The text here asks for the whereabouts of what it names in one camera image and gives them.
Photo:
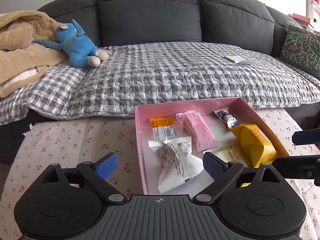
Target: circular pad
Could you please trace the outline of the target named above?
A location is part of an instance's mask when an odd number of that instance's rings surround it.
[[[283,209],[282,202],[270,195],[252,196],[247,199],[245,204],[252,213],[260,216],[272,216]]]
[[[57,217],[67,214],[73,209],[74,202],[66,196],[48,196],[40,200],[37,208],[41,214]]]

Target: quilted blanket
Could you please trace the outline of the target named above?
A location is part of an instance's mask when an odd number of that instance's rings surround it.
[[[34,109],[57,120],[133,117],[134,107],[161,102],[242,97],[253,108],[320,102],[320,82],[289,64],[236,46],[166,42],[109,47],[100,68],[50,66],[38,81],[0,101],[0,124]],[[223,56],[254,61],[239,65]]]
[[[15,11],[0,15],[0,97],[35,80],[48,65],[63,62],[63,51],[32,44],[32,38],[55,41],[54,30],[60,25],[44,12]]]

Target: sofa backrest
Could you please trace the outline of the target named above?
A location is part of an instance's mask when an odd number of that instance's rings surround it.
[[[75,19],[98,47],[196,41],[279,57],[292,20],[257,0],[56,0],[39,9]]]

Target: green pillow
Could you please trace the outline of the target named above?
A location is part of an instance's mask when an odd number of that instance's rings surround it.
[[[281,53],[286,62],[320,78],[320,35],[289,25]]]

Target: cherry print fabric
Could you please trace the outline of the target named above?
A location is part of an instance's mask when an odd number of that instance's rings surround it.
[[[0,201],[0,238],[21,236],[13,208],[50,163],[62,168],[95,162],[114,152],[118,166],[108,182],[127,197],[143,194],[134,119],[85,118],[35,125],[26,135],[11,167]]]
[[[301,129],[284,109],[259,109],[256,112],[290,155],[319,154],[315,145],[292,144],[292,134]],[[83,161],[95,162],[109,152],[116,153],[118,167],[108,182],[127,196],[142,194],[134,119],[99,117],[35,125],[19,149],[2,193],[0,238],[16,240],[21,236],[14,221],[13,208],[50,163],[60,163],[62,168],[75,167]],[[319,187],[310,180],[287,181],[307,207],[300,237],[303,240],[319,240]]]

